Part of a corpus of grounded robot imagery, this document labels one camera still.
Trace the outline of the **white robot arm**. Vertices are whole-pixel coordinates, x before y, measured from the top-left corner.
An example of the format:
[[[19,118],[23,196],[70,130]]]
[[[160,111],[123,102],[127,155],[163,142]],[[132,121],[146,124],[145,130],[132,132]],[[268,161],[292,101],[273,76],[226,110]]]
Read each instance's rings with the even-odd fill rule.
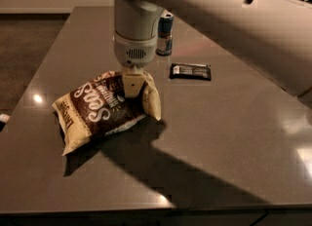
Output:
[[[298,0],[141,0],[171,11],[287,93],[312,88],[312,7]]]

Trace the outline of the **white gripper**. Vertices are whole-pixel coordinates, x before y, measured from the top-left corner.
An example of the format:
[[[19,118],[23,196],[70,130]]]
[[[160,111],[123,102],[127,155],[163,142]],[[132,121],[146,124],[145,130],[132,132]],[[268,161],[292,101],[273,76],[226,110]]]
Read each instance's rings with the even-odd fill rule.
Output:
[[[124,67],[122,82],[125,98],[135,98],[139,95],[144,83],[142,67],[153,60],[156,47],[156,36],[149,39],[129,39],[114,33],[114,54]]]

